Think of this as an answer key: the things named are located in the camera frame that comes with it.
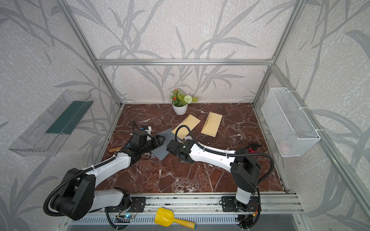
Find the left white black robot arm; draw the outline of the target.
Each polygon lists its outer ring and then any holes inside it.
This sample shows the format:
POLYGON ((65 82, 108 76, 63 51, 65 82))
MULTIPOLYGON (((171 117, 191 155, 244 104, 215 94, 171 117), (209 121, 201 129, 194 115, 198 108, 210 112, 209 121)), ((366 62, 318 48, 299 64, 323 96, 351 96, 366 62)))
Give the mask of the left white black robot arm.
POLYGON ((96 187, 115 173, 134 165, 143 154, 161 147, 165 140, 161 135, 151 136, 149 130, 138 130, 113 157, 85 169, 70 169, 45 199, 44 213, 79 220, 91 211, 127 204, 125 196, 128 193, 123 190, 97 191, 96 187))

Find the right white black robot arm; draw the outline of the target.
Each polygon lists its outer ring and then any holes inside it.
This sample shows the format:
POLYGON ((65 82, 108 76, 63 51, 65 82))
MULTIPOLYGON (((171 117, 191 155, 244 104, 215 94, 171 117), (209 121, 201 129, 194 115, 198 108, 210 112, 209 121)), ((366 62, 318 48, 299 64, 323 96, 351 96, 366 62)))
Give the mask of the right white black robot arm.
POLYGON ((176 129, 174 139, 167 144, 166 150, 186 163, 204 162, 220 167, 231 173, 237 192, 235 204, 245 207, 252 196, 259 193, 259 185, 274 170, 273 157, 266 153, 250 153, 247 149, 221 150, 199 143, 187 125, 176 129), (269 159, 269 169, 260 176, 261 167, 255 159, 256 156, 269 159))

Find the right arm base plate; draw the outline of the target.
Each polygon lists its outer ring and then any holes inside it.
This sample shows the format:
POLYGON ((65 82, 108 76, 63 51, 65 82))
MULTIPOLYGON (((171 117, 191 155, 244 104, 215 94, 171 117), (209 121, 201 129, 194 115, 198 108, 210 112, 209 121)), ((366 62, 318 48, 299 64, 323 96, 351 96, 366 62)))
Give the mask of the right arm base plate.
POLYGON ((259 198, 252 196, 247 204, 237 201, 235 196, 223 196, 219 204, 223 212, 257 212, 259 208, 259 198))

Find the grey-blue paper envelope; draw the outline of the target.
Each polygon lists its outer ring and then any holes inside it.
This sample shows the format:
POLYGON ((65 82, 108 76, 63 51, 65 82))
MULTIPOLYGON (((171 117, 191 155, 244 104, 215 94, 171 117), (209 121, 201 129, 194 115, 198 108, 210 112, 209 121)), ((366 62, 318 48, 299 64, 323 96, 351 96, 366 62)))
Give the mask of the grey-blue paper envelope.
POLYGON ((174 140, 175 134, 172 133, 172 131, 173 129, 167 129, 165 131, 158 133, 158 135, 165 137, 165 140, 163 142, 163 145, 152 150, 151 154, 157 157, 160 161, 162 161, 169 154, 169 152, 166 149, 170 141, 174 140))

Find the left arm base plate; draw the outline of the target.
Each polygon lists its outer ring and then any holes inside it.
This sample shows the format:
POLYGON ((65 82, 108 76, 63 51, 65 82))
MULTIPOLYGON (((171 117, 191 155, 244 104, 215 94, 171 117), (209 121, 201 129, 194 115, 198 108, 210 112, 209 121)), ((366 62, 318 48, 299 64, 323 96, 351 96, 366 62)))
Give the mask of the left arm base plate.
POLYGON ((142 213, 144 211, 146 202, 146 197, 144 196, 134 196, 134 197, 125 197, 119 203, 118 206, 108 207, 108 213, 119 213, 119 212, 133 212, 133 213, 142 213))

